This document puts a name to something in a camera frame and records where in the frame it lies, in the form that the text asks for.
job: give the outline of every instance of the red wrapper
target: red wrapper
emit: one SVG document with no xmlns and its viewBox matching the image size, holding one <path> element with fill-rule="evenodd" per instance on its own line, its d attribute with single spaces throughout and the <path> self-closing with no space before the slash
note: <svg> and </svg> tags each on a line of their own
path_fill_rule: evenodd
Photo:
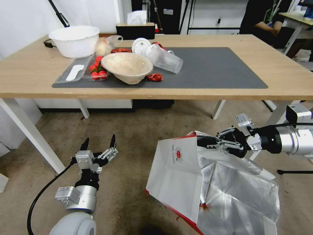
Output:
<svg viewBox="0 0 313 235">
<path fill-rule="evenodd" d="M 146 78 L 153 82 L 161 82 L 163 80 L 163 76 L 160 73 L 149 74 Z"/>
<path fill-rule="evenodd" d="M 158 42 L 153 42 L 153 43 L 151 43 L 151 44 L 158 44 L 162 49 L 166 50 L 165 47 L 163 47 L 163 46 L 162 46 L 160 43 L 158 43 Z"/>
<path fill-rule="evenodd" d="M 116 52 L 131 52 L 131 49 L 126 49 L 126 48 L 118 48 L 118 49 L 113 49 L 111 53 L 116 53 Z"/>
</svg>

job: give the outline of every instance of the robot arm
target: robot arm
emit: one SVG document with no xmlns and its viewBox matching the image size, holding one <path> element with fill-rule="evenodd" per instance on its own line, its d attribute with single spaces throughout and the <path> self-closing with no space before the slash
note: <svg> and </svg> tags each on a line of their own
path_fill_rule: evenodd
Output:
<svg viewBox="0 0 313 235">
<path fill-rule="evenodd" d="M 313 158 L 312 112 L 302 104 L 287 106 L 287 122 L 283 124 L 254 128 L 246 114 L 237 115 L 236 119 L 240 130 L 232 126 L 216 136 L 200 137 L 198 146 L 218 148 L 240 158 L 243 158 L 247 151 L 260 150 Z"/>
<path fill-rule="evenodd" d="M 75 159 L 82 171 L 82 176 L 75 186 L 58 188 L 55 199 L 65 205 L 65 209 L 74 211 L 64 216 L 51 230 L 50 235 L 96 235 L 96 223 L 93 213 L 96 209 L 96 193 L 99 189 L 99 174 L 102 167 L 109 163 L 118 153 L 115 135 L 110 148 L 103 153 L 87 150 L 89 140 L 82 144 Z"/>
</svg>

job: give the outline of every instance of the wooden table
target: wooden table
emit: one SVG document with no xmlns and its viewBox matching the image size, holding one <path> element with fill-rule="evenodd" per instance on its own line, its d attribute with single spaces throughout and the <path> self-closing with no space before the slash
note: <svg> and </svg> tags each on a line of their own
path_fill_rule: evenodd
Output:
<svg viewBox="0 0 313 235">
<path fill-rule="evenodd" d="M 307 20 L 303 17 L 302 14 L 297 12 L 286 12 L 286 13 L 279 13 L 285 20 L 287 21 L 287 26 L 294 29 L 293 34 L 291 35 L 290 39 L 288 40 L 285 48 L 283 49 L 282 53 L 286 55 L 290 50 L 292 44 L 297 39 L 299 33 L 302 30 L 311 29 L 313 26 L 313 20 Z"/>
<path fill-rule="evenodd" d="M 252 35 L 158 35 L 152 41 L 165 47 L 229 47 L 267 89 L 52 88 L 73 59 L 62 57 L 56 48 L 44 47 L 43 41 L 0 61 L 0 105 L 58 173 L 64 165 L 14 98 L 77 99 L 84 115 L 88 111 L 81 99 L 313 100 L 313 73 Z M 121 46 L 131 44 L 125 41 Z"/>
</svg>

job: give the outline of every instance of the paper bag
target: paper bag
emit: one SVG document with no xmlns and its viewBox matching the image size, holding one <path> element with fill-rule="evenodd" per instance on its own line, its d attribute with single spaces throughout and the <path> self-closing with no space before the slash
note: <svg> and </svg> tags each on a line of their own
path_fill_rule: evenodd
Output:
<svg viewBox="0 0 313 235">
<path fill-rule="evenodd" d="M 199 234 L 276 235 L 280 207 L 271 173 L 247 158 L 197 146 L 204 135 L 159 141 L 146 191 Z"/>
</svg>

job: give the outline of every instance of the gray desk mat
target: gray desk mat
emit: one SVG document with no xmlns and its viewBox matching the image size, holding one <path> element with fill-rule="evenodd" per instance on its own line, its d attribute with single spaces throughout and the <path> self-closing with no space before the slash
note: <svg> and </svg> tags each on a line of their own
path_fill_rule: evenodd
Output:
<svg viewBox="0 0 313 235">
<path fill-rule="evenodd" d="M 105 81 L 80 79 L 69 83 L 55 83 L 52 87 L 76 88 L 267 88 L 267 85 L 228 47 L 167 47 L 184 60 L 182 69 L 174 74 L 154 67 L 161 73 L 162 82 L 143 79 L 128 85 L 113 74 Z M 67 69 L 62 76 L 67 76 Z"/>
</svg>

